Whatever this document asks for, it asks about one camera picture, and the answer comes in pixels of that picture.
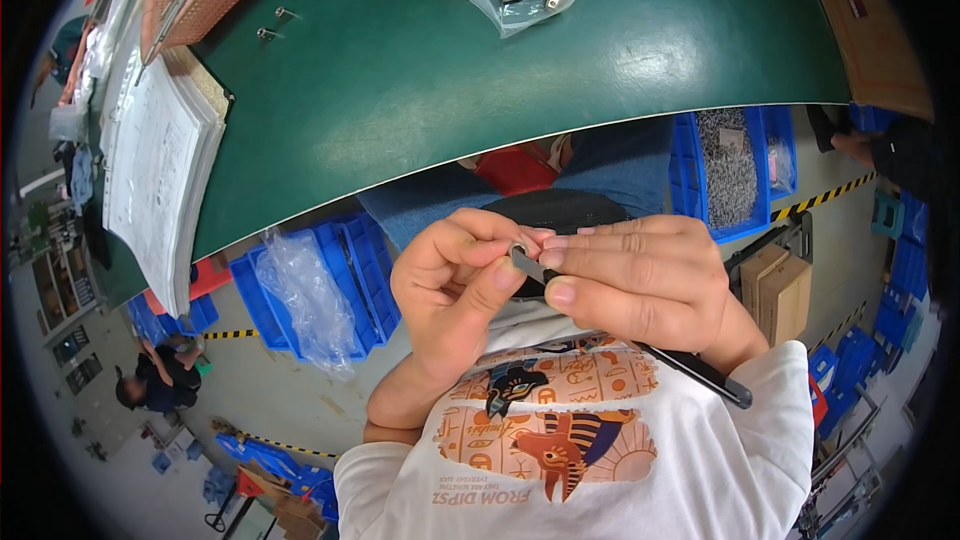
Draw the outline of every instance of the yellow and black floor tape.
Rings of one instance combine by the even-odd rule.
[[[825,335],[825,336],[822,338],[822,340],[820,340],[819,342],[817,342],[816,344],[814,344],[813,348],[811,348],[811,349],[808,351],[808,354],[812,354],[813,351],[815,351],[815,350],[817,350],[818,348],[820,348],[820,345],[821,345],[821,344],[823,344],[824,342],[826,342],[826,341],[830,340],[831,338],[833,338],[834,335],[835,335],[837,332],[839,332],[840,330],[842,330],[842,329],[844,329],[845,327],[847,327],[847,325],[850,324],[852,321],[854,321],[854,319],[856,319],[856,323],[854,323],[853,325],[857,325],[858,323],[860,323],[860,319],[863,318],[863,311],[864,311],[866,308],[867,308],[867,301],[863,301],[862,303],[860,303],[860,306],[858,306],[857,308],[855,308],[852,313],[850,313],[849,315],[846,316],[846,319],[844,319],[843,323],[841,323],[841,324],[838,325],[837,327],[833,328],[833,331],[831,331],[830,333],[828,333],[827,335]]]
[[[836,186],[834,189],[827,190],[823,194],[814,196],[813,198],[807,198],[806,200],[800,201],[797,204],[789,207],[788,209],[778,209],[770,213],[770,222],[779,222],[780,220],[785,220],[791,215],[801,213],[808,209],[812,209],[817,205],[823,204],[828,200],[834,200],[834,198],[839,197],[840,195],[846,194],[854,188],[859,188],[867,182],[870,182],[877,177],[876,171],[871,171],[870,173],[859,177],[851,182],[846,182],[843,186]]]
[[[234,330],[234,331],[210,331],[203,335],[205,341],[215,341],[218,338],[247,338],[250,336],[260,336],[257,330]]]

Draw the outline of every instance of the worker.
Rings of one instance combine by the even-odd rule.
[[[53,44],[40,58],[40,70],[33,81],[33,91],[30,95],[30,108],[33,108],[37,100],[37,91],[41,89],[48,77],[54,78],[57,84],[63,86],[59,104],[65,105],[70,102],[74,88],[77,86],[78,73],[73,66],[74,59],[77,54],[85,51],[87,34],[92,27],[92,20],[86,15],[81,15],[68,20],[59,30],[56,30]]]
[[[116,396],[121,405],[131,411],[143,407],[169,414],[177,407],[196,404],[201,381],[194,364],[203,352],[199,344],[177,352],[166,344],[154,348],[149,340],[138,337],[136,348],[134,374],[125,378],[117,367]]]
[[[485,209],[462,204],[486,200],[466,179],[422,188],[461,203],[422,230],[402,214],[419,221],[423,201],[360,196],[401,209],[374,214],[388,235],[414,232],[390,276],[411,353],[372,391],[364,444],[336,465],[343,538],[786,537],[810,492],[807,350],[769,348],[706,225],[657,212],[671,124],[574,135],[567,179]],[[416,198],[414,186],[400,185]],[[604,219],[601,198],[628,216],[557,234],[567,224],[528,208],[557,193],[567,221]],[[543,302],[511,300],[527,280],[512,243],[559,272]],[[699,353],[752,406],[638,343]]]

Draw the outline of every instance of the fingernail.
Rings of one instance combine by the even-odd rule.
[[[508,290],[521,280],[522,275],[523,272],[514,267],[510,257],[499,258],[496,269],[493,270],[493,285],[498,290]]]
[[[556,280],[546,286],[546,302],[549,305],[566,307],[573,304],[573,297],[576,291],[572,283]]]
[[[539,263],[548,270],[556,270],[564,264],[564,251],[559,248],[544,250],[540,254]]]
[[[566,235],[551,235],[543,239],[543,248],[567,248],[570,245],[570,237]]]

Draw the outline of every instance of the blue stool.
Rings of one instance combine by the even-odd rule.
[[[873,195],[873,223],[870,231],[897,239],[904,231],[904,214],[904,203],[878,190]]]

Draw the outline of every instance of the white t-shirt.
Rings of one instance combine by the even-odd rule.
[[[810,492],[803,344],[733,371],[746,410],[618,340],[584,344],[486,354],[416,446],[345,453],[341,537],[786,537]]]

